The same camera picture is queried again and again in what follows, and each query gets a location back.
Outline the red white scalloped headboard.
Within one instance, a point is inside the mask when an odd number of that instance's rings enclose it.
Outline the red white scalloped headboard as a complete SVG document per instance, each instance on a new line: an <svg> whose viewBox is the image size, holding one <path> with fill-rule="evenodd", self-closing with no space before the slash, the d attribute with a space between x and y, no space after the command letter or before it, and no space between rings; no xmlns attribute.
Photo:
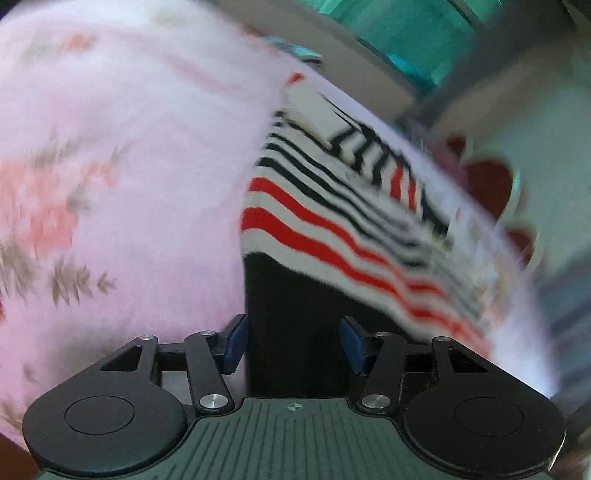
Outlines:
<svg viewBox="0 0 591 480"><path fill-rule="evenodd" d="M525 202L521 172L514 169L503 156L474 155L473 141L464 134L452 134L446 139L457 155L469 196L500 224L507 239L519 252L520 267L526 271L536 263L536 243L539 233L520 218Z"/></svg>

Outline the striped black red white sweater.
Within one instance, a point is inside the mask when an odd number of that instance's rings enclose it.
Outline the striped black red white sweater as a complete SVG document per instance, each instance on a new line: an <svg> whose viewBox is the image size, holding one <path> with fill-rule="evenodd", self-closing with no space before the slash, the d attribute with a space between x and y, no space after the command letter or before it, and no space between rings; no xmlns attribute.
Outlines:
<svg viewBox="0 0 591 480"><path fill-rule="evenodd" d="M291 76L240 222L252 395L345 395L346 316L369 332L413 344L448 336L487 355L488 324L466 269L448 257L449 228L401 151Z"/></svg>

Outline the pink floral bed sheet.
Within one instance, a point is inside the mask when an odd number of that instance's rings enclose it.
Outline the pink floral bed sheet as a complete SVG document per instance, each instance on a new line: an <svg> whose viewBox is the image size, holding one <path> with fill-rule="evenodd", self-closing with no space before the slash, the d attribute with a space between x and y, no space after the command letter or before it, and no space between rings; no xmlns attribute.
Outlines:
<svg viewBox="0 0 591 480"><path fill-rule="evenodd" d="M294 73L477 228L479 340L505 370L557 392L507 241L403 136L204 2L62 1L1 22L5 437L22 445L36 398L132 338L177 342L242 311L242 198Z"/></svg>

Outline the window with green blinds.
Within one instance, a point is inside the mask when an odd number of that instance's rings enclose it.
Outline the window with green blinds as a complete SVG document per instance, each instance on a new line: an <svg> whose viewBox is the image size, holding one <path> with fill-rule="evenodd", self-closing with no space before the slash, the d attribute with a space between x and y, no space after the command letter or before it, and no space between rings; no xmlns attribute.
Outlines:
<svg viewBox="0 0 591 480"><path fill-rule="evenodd" d="M310 27L369 54L423 99L436 91L468 51L476 33L499 13L501 1L219 1L243 21L271 26L287 36L287 18L300 17Z"/></svg>

